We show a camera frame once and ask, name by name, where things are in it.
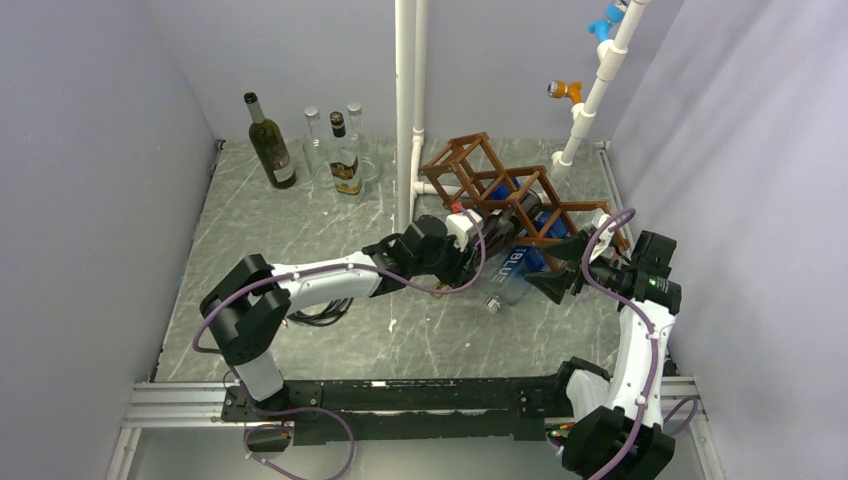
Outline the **brown bottle gold foil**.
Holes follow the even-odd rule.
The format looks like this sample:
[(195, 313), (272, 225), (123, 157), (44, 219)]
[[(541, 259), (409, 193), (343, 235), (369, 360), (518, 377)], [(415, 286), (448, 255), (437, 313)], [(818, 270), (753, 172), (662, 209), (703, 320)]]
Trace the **brown bottle gold foil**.
[[(519, 202), (519, 207), (505, 207), (497, 215), (483, 217), (482, 226), (477, 228), (479, 245), (482, 247), (482, 255), (486, 253), (484, 242), (485, 232), (495, 231), (496, 233), (503, 233), (504, 248), (502, 250), (504, 250), (515, 238), (517, 238), (520, 234), (526, 232), (526, 228), (521, 224), (521, 221), (519, 219), (519, 213), (521, 211), (524, 211), (528, 215), (528, 217), (533, 220), (542, 211), (542, 202), (544, 199), (546, 199), (545, 195), (539, 196), (539, 194), (535, 191), (529, 190), (528, 193), (525, 194)], [(451, 260), (449, 262), (449, 265), (453, 267), (455, 265), (455, 262), (456, 260)], [(482, 259), (478, 272), (465, 285), (447, 285), (447, 280), (445, 279), (445, 277), (440, 277), (439, 283), (434, 286), (435, 292), (433, 293), (433, 296), (441, 297), (444, 296), (449, 290), (457, 290), (461, 287), (466, 286), (478, 277), (479, 273), (481, 272), (481, 267), (485, 263), (486, 262), (483, 262)]]

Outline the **clear blue-label bottle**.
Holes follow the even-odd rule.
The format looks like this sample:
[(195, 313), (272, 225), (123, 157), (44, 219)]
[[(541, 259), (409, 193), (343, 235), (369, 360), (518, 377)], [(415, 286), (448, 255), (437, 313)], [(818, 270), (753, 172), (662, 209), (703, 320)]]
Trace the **clear blue-label bottle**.
[[(516, 190), (518, 190), (521, 187), (521, 184), (520, 184), (520, 182), (518, 181), (517, 178), (511, 178), (511, 181), (513, 182), (513, 185), (514, 185)], [(492, 201), (504, 200), (510, 194), (511, 194), (511, 191), (509, 190), (507, 185), (505, 183), (501, 183), (487, 196), (487, 200), (492, 200)], [(497, 215), (502, 211), (501, 208), (495, 208), (495, 209), (489, 210), (487, 213), (485, 213), (480, 207), (475, 207), (474, 210), (483, 217), (488, 217), (488, 216), (491, 216), (491, 215)]]
[(538, 247), (514, 246), (488, 280), (489, 296), (484, 305), (491, 314), (497, 314), (504, 307), (517, 304), (531, 287), (526, 275), (546, 268), (545, 257)]

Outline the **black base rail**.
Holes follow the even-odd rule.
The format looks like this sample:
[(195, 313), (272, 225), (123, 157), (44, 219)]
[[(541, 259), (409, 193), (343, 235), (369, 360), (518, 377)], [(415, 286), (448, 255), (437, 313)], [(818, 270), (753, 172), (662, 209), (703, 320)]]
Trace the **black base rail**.
[(546, 427), (573, 415), (566, 385), (578, 370), (609, 373), (573, 357), (551, 375), (394, 380), (289, 380), (250, 406), (238, 386), (226, 390), (226, 423), (280, 423), (296, 446), (354, 438), (428, 440), (507, 437), (542, 441)]

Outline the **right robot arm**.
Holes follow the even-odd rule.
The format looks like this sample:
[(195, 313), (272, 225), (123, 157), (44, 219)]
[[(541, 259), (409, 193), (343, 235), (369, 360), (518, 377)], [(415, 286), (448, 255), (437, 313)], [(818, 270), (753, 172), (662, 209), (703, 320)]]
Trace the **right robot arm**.
[(670, 280), (677, 242), (643, 231), (627, 262), (599, 257), (589, 271), (615, 292), (619, 348), (615, 371), (572, 360), (551, 388), (557, 411), (575, 424), (563, 440), (562, 464), (584, 479), (654, 479), (673, 458), (664, 432), (661, 381), (666, 345), (682, 288)]

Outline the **clear blue-label bottle left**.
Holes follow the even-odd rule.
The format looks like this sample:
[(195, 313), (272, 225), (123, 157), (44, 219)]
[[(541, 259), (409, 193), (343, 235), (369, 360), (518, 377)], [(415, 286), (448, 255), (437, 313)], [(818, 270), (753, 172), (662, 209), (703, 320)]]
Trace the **clear blue-label bottle left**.
[[(518, 190), (521, 187), (521, 184), (520, 184), (520, 182), (518, 181), (517, 178), (511, 178), (511, 181), (513, 182), (513, 185), (514, 185), (516, 190)], [(507, 185), (505, 183), (501, 183), (487, 196), (487, 200), (492, 200), (492, 201), (504, 200), (510, 194), (511, 194), (511, 191), (509, 190)], [(474, 210), (483, 217), (488, 217), (488, 216), (491, 216), (491, 215), (497, 215), (502, 211), (501, 208), (495, 208), (495, 209), (489, 210), (487, 213), (485, 213), (480, 207), (475, 207)]]

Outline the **small dark bottle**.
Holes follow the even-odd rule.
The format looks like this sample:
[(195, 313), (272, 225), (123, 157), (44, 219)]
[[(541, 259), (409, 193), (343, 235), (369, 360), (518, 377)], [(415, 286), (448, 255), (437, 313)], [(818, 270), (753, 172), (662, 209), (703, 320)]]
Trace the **small dark bottle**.
[(364, 184), (360, 173), (358, 140), (348, 132), (341, 112), (333, 111), (329, 119), (333, 135), (329, 166), (335, 190), (342, 200), (361, 202), (364, 198)]

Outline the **white vertical pvc pipe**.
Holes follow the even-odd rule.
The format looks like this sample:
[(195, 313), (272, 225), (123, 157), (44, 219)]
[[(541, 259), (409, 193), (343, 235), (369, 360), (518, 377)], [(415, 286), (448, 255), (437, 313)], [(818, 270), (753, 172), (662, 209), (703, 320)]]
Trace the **white vertical pvc pipe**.
[(429, 3), (394, 2), (396, 80), (396, 213), (395, 227), (412, 222), (416, 200), (433, 195), (435, 188), (420, 179), (419, 167), (426, 139), (425, 87)]

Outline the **brown wooden wine rack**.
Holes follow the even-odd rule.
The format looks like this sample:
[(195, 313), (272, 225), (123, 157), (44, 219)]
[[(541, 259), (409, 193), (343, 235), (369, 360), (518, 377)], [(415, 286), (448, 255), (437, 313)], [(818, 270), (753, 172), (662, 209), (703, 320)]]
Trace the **brown wooden wine rack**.
[[(542, 211), (533, 220), (524, 211), (519, 213), (526, 232), (515, 238), (509, 246), (525, 245), (541, 249), (557, 242), (547, 235), (558, 220), (564, 223), (569, 232), (575, 233), (577, 225), (572, 218), (574, 213), (593, 212), (596, 209), (611, 212), (606, 201), (563, 200), (543, 165), (505, 167), (485, 132), (448, 140), (441, 151), (420, 165), (419, 174), (427, 178), (448, 210), (454, 203), (461, 202), (465, 207), (480, 207), (487, 213), (495, 208), (519, 207), (519, 202), (529, 190), (539, 196), (545, 195)], [(517, 178), (520, 182), (518, 190), (511, 178)], [(501, 183), (507, 185), (511, 194), (504, 200), (487, 200), (487, 196)]]

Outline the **clear bottle dark label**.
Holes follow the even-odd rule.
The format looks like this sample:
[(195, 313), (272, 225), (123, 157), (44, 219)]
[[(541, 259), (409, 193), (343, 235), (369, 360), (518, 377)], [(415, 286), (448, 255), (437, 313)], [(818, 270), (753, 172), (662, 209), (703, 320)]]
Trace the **clear bottle dark label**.
[(346, 106), (349, 125), (348, 130), (357, 141), (359, 147), (359, 159), (363, 181), (375, 183), (379, 180), (381, 163), (375, 157), (375, 147), (372, 135), (364, 123), (362, 105), (358, 102), (350, 102)]

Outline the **orange pipe valve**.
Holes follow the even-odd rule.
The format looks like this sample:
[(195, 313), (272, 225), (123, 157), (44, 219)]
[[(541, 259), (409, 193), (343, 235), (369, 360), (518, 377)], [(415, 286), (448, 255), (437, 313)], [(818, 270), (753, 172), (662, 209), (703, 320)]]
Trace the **orange pipe valve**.
[(575, 81), (567, 83), (562, 80), (552, 80), (548, 87), (547, 93), (553, 99), (569, 99), (573, 105), (583, 102), (582, 98), (582, 83)]

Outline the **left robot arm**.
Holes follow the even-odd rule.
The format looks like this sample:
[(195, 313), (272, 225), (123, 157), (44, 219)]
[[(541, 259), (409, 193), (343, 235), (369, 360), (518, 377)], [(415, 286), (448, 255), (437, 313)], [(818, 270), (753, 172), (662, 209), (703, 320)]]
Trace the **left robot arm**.
[(418, 276), (435, 276), (452, 292), (466, 290), (498, 249), (497, 227), (495, 216), (464, 210), (445, 219), (424, 215), (404, 232), (338, 259), (288, 265), (249, 255), (201, 301), (201, 329), (211, 332), (212, 352), (246, 387), (248, 407), (261, 419), (275, 419), (288, 394), (270, 344), (289, 314), (406, 287), (426, 291)]

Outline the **dark green wine bottle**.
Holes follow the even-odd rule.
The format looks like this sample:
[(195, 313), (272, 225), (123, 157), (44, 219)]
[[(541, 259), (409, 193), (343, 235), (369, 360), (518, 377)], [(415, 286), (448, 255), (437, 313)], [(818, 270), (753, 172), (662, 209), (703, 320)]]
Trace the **dark green wine bottle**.
[(254, 92), (246, 92), (243, 99), (252, 121), (249, 139), (269, 182), (276, 189), (292, 187), (297, 176), (278, 125), (265, 116)]

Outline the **blue pipe valve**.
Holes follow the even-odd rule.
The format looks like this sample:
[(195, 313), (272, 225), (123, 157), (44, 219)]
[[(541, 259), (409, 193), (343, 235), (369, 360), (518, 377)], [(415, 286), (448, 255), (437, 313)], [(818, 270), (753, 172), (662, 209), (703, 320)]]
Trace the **blue pipe valve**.
[(595, 36), (599, 43), (610, 38), (610, 31), (620, 24), (627, 12), (627, 0), (612, 0), (604, 9), (603, 15), (588, 25), (588, 32)]

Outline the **clear bottle with cork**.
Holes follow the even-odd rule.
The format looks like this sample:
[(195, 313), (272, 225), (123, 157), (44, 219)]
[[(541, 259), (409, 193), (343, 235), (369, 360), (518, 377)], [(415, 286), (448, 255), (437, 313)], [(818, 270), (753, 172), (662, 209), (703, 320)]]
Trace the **clear bottle with cork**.
[(332, 188), (334, 180), (329, 165), (328, 142), (324, 135), (320, 112), (315, 106), (304, 109), (307, 132), (303, 150), (313, 182), (320, 187)]

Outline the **clear blue-label bottle right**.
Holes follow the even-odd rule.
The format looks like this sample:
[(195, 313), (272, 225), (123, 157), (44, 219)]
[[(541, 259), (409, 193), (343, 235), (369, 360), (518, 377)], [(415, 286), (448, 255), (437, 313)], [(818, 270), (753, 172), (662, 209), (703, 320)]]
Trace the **clear blue-label bottle right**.
[(491, 314), (497, 314), (504, 307), (517, 304), (531, 287), (526, 275), (546, 268), (545, 257), (538, 247), (514, 246), (488, 280), (489, 296), (484, 305)]

